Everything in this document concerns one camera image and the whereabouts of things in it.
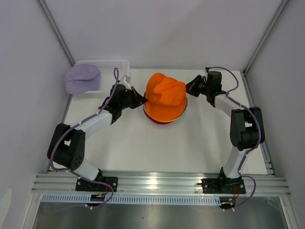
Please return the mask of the teal bucket hat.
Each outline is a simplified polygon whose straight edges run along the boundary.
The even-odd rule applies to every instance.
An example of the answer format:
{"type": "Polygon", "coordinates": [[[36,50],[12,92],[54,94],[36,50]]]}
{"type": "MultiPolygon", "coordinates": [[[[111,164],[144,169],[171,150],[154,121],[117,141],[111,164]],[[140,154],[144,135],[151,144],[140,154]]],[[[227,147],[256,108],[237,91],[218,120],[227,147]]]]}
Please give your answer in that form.
{"type": "Polygon", "coordinates": [[[181,118],[185,113],[186,113],[186,108],[185,110],[176,118],[174,119],[171,119],[171,120],[158,120],[154,117],[152,117],[146,110],[146,106],[144,105],[143,106],[143,112],[144,114],[147,116],[148,119],[150,119],[152,122],[156,123],[156,124],[159,124],[159,125],[166,125],[166,124],[169,124],[169,123],[172,123],[176,120],[178,120],[179,118],[181,118]]]}

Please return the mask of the orange bucket hat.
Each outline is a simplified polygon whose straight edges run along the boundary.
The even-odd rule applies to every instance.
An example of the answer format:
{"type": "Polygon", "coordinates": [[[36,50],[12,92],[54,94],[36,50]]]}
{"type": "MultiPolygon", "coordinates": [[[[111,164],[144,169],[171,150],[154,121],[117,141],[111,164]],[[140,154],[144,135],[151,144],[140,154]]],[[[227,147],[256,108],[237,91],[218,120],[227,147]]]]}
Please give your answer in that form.
{"type": "Polygon", "coordinates": [[[180,102],[186,96],[186,84],[162,73],[155,73],[146,85],[145,98],[169,104],[180,102]]]}

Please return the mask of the red bucket hat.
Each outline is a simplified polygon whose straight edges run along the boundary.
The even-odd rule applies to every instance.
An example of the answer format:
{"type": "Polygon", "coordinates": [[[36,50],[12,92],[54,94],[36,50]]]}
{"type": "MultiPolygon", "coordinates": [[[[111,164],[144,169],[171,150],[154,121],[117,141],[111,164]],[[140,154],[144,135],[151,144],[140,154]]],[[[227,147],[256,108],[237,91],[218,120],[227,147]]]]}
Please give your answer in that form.
{"type": "Polygon", "coordinates": [[[167,125],[169,123],[172,123],[175,121],[175,119],[170,120],[170,121],[160,121],[157,119],[154,119],[153,117],[151,117],[145,110],[144,110],[144,114],[146,115],[146,117],[151,120],[153,123],[158,124],[158,125],[167,125]]]}

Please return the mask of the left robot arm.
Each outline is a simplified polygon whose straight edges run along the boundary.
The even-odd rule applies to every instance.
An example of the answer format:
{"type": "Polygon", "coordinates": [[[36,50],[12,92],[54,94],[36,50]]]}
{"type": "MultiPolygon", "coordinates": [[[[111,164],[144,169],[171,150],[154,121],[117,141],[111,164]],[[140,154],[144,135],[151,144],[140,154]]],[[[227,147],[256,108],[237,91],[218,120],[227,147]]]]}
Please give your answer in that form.
{"type": "Polygon", "coordinates": [[[58,124],[47,152],[52,169],[69,171],[85,180],[92,191],[100,190],[106,183],[103,182],[102,171],[84,159],[86,139],[114,124],[124,109],[135,109],[146,102],[147,99],[134,87],[118,84],[112,87],[110,96],[95,114],[74,125],[58,124]]]}

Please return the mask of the yellow bucket hat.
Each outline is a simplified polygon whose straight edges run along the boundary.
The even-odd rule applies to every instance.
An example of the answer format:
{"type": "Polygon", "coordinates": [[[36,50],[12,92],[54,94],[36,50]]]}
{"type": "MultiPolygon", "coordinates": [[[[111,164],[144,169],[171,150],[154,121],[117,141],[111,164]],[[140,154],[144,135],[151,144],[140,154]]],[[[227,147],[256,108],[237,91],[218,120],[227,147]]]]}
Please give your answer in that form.
{"type": "MultiPolygon", "coordinates": [[[[178,117],[176,117],[176,118],[173,118],[173,119],[175,119],[175,120],[178,120],[179,118],[181,118],[184,114],[186,113],[186,110],[184,110],[178,117]]],[[[170,120],[173,120],[173,119],[165,119],[165,120],[161,120],[161,119],[157,119],[157,120],[160,120],[160,121],[170,121],[170,120]]]]}

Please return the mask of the lavender bucket hat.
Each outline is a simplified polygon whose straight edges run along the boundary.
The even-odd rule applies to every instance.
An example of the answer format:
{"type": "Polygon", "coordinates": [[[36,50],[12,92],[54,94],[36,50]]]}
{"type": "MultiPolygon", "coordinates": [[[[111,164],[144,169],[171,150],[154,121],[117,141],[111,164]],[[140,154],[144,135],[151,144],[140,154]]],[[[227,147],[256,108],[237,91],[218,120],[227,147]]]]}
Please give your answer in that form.
{"type": "Polygon", "coordinates": [[[101,72],[91,64],[77,64],[64,76],[65,90],[68,94],[83,94],[100,89],[101,72]]]}

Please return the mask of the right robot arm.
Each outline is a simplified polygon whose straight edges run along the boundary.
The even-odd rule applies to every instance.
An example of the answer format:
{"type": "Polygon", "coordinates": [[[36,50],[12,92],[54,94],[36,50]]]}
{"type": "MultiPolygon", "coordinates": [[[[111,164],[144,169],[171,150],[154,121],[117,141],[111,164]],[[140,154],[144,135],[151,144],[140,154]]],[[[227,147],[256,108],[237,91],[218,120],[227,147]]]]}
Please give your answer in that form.
{"type": "Polygon", "coordinates": [[[222,74],[207,70],[205,76],[198,75],[186,85],[189,95],[205,95],[207,102],[230,117],[230,141],[232,150],[221,168],[217,185],[221,192],[227,193],[242,184],[242,168],[248,156],[264,142],[264,123],[259,107],[247,107],[233,99],[229,92],[222,90],[222,74]]]}

